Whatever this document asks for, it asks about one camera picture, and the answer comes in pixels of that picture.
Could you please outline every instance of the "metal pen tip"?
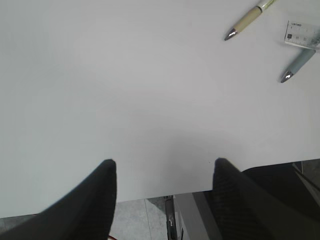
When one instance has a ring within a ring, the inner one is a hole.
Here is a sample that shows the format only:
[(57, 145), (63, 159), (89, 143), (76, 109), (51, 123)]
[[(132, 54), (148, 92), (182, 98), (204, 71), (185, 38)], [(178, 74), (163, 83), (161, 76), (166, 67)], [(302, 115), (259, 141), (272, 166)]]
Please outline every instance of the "metal pen tip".
[(224, 38), (225, 41), (233, 38), (235, 35), (238, 34), (238, 31), (235, 30), (234, 28), (226, 35), (226, 37)]
[(287, 71), (282, 79), (281, 79), (281, 83), (283, 84), (284, 82), (288, 81), (294, 74), (291, 71)]

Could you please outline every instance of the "pen grip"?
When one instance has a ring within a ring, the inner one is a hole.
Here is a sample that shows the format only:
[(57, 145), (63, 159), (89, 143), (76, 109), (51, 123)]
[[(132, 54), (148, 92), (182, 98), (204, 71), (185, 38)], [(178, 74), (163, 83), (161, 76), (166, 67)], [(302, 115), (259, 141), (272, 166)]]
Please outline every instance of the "pen grip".
[(241, 18), (235, 25), (234, 29), (240, 33), (243, 29), (245, 29), (250, 23), (252, 23), (257, 17), (261, 15), (261, 10), (259, 7), (255, 6), (248, 13)]
[(300, 55), (291, 63), (288, 67), (293, 74), (296, 74), (316, 53), (315, 50), (312, 49), (304, 49)]

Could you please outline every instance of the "pen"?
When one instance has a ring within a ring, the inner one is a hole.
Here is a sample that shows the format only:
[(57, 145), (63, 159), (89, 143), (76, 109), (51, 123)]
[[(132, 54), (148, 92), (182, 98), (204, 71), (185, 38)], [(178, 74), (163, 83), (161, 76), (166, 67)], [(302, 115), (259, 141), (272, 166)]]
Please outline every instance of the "pen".
[(254, 8), (252, 8), (233, 26), (232, 30), (226, 35), (224, 40), (227, 41), (240, 33), (257, 17), (259, 17), (267, 8), (269, 8), (275, 1), (276, 0), (261, 0)]
[(289, 80), (293, 75), (295, 75), (311, 58), (315, 55), (316, 50), (313, 49), (304, 49), (300, 55), (291, 63), (291, 65), (287, 68), (285, 74), (281, 79), (281, 83), (283, 84), (287, 80)]

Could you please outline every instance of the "gray tile floor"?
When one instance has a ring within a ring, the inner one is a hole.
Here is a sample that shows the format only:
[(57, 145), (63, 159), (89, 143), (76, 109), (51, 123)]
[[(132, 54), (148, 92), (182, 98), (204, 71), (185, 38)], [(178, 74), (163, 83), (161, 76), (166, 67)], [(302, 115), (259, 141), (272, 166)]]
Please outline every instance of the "gray tile floor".
[(166, 240), (164, 198), (120, 202), (115, 207), (110, 235), (118, 240)]

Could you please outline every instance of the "floor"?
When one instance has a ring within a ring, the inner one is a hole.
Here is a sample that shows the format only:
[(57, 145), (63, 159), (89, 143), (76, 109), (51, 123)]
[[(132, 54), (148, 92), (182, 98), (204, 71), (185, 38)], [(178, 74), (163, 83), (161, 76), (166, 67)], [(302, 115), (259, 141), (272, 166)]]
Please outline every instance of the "floor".
[[(33, 215), (0, 218), (0, 234)], [(117, 203), (110, 235), (117, 240), (167, 240), (163, 197)]]

